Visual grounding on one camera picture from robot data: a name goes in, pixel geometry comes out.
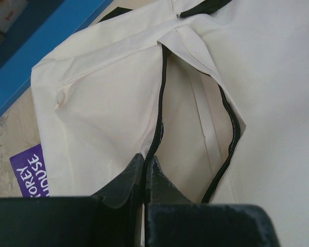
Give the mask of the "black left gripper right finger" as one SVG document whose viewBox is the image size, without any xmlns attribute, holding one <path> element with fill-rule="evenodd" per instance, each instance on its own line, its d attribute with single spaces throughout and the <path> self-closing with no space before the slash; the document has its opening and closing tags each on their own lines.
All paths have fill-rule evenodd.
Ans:
<svg viewBox="0 0 309 247">
<path fill-rule="evenodd" d="M 146 246 L 277 246 L 262 208 L 193 203 L 163 173 L 157 157 L 147 169 L 145 195 Z"/>
</svg>

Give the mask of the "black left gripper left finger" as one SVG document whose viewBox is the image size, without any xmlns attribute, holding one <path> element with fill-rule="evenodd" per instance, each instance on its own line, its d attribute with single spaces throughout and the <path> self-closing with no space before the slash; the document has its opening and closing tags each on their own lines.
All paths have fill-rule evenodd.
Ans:
<svg viewBox="0 0 309 247">
<path fill-rule="evenodd" d="M 0 246 L 140 246 L 144 158 L 88 197 L 0 198 Z"/>
</svg>

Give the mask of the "cream canvas backpack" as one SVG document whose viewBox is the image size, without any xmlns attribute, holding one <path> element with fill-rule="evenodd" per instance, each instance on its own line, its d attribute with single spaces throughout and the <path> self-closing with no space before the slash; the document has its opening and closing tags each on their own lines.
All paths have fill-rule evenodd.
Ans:
<svg viewBox="0 0 309 247">
<path fill-rule="evenodd" d="M 255 204 L 309 246 L 309 1 L 155 1 L 77 33 L 31 72 L 51 196 L 136 154 L 199 202 Z"/>
</svg>

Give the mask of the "purple treehouse book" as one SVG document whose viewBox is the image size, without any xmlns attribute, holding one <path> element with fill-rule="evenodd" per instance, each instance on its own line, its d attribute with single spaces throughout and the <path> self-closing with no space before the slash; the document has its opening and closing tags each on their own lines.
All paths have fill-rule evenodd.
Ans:
<svg viewBox="0 0 309 247">
<path fill-rule="evenodd" d="M 40 144 L 10 158 L 22 197 L 49 197 L 49 185 Z"/>
</svg>

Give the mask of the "blue yellow pink shelf unit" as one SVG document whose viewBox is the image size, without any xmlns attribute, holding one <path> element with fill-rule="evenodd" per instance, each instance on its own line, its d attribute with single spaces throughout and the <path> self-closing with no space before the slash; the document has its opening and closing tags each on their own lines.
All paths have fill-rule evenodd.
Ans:
<svg viewBox="0 0 309 247">
<path fill-rule="evenodd" d="M 29 2 L 0 46 L 0 117 L 30 87 L 33 66 L 110 4 L 111 0 Z"/>
</svg>

